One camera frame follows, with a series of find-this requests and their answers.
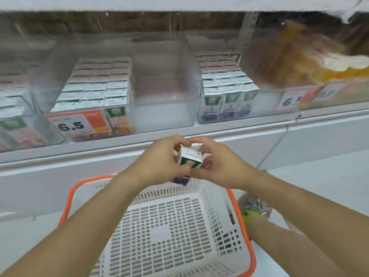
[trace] white plastic basket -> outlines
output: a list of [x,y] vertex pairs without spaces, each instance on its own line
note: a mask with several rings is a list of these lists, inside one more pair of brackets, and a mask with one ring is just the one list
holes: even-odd
[[[75,185],[59,225],[113,177]],[[191,179],[187,186],[165,183],[144,189],[128,207],[90,276],[248,277],[255,268],[232,191]]]

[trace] leg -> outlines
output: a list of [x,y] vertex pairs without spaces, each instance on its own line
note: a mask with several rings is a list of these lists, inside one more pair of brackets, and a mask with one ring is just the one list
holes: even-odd
[[306,236],[281,228],[262,216],[251,216],[248,235],[291,277],[344,277]]

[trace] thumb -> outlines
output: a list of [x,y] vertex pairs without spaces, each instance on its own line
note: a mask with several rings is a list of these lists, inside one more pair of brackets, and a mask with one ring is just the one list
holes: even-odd
[[191,169],[190,177],[203,179],[211,182],[211,171],[202,168],[193,168]]
[[176,170],[176,177],[189,176],[191,173],[191,168],[192,168],[191,164],[184,164],[181,166],[178,165]]

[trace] person's right hand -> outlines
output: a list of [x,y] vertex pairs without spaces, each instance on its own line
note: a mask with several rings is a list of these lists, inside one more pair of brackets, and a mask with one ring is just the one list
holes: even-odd
[[191,169],[191,177],[208,180],[224,188],[247,191],[251,182],[258,176],[259,171],[228,146],[208,137],[193,137],[189,141],[203,144],[198,149],[202,154],[212,154],[203,160],[200,168]]

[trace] white floor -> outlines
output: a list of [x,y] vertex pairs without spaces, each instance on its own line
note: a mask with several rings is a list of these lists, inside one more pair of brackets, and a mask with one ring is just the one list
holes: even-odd
[[[369,150],[270,170],[273,175],[369,216]],[[62,212],[0,223],[0,273],[56,228]],[[273,211],[270,221],[287,228]],[[286,277],[255,243],[255,277]]]

